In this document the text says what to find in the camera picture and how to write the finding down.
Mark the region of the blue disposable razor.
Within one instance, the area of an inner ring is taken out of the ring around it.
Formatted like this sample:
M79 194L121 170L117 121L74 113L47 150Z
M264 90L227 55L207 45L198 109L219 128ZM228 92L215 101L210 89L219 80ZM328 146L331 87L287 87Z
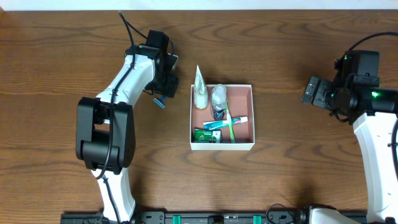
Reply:
M160 98L154 98L154 103L159 106L160 108L164 109L164 100L166 99L166 96L161 96Z

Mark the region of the white Pantene tube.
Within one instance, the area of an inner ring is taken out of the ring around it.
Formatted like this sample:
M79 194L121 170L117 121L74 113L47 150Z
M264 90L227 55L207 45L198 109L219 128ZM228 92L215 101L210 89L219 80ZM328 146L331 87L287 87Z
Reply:
M194 81L193 101L195 107L200 110L208 106L208 90L198 65Z

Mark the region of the clear soap pump bottle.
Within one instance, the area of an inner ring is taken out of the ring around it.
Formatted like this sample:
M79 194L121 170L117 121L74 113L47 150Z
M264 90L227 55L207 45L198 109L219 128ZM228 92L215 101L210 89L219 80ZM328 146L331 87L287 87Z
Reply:
M215 120L223 119L227 102L226 87L222 84L216 85L211 92L211 105Z

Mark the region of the Colgate toothpaste tube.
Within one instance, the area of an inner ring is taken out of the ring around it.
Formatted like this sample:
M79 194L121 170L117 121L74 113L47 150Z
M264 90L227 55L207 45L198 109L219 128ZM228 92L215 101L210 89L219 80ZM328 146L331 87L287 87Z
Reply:
M232 124L242 124L248 122L248 117L247 116L240 116L236 118L232 118ZM228 122L227 119L225 120L219 120L219 121L208 121L203 123L204 129L208 131L212 130L219 130L221 128L228 127Z

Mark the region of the green soap bar pack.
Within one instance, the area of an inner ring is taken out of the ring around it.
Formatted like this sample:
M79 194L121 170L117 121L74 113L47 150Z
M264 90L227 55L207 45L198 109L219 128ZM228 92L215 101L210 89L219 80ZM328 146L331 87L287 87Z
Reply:
M197 143L221 143L222 141L220 130L194 129L193 137Z

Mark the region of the green white toothbrush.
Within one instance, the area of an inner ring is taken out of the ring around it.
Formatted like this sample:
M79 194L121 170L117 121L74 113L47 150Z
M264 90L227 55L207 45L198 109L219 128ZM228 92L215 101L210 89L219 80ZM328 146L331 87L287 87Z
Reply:
M227 122L228 122L228 127L229 127L229 135L230 135L230 141L231 143L235 143L235 136L234 136L234 131L233 131L233 124L232 124L232 117L229 112L229 107L226 105L226 117L227 117Z

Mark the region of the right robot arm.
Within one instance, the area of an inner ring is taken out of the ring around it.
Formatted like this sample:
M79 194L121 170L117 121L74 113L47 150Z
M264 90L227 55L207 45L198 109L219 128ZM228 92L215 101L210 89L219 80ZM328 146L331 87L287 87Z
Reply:
M302 103L352 125L361 148L369 223L397 223L397 91L380 88L379 53L348 50L332 80L311 77Z

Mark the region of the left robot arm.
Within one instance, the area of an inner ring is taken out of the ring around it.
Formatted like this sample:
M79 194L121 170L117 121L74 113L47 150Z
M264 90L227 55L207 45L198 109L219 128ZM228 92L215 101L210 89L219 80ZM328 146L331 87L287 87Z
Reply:
M104 222L133 219L136 201L128 177L136 147L133 109L145 91L175 96L179 80L173 70L178 56L167 51L171 46L164 32L150 30L144 44L126 50L123 66L109 86L78 103L76 156L98 181Z

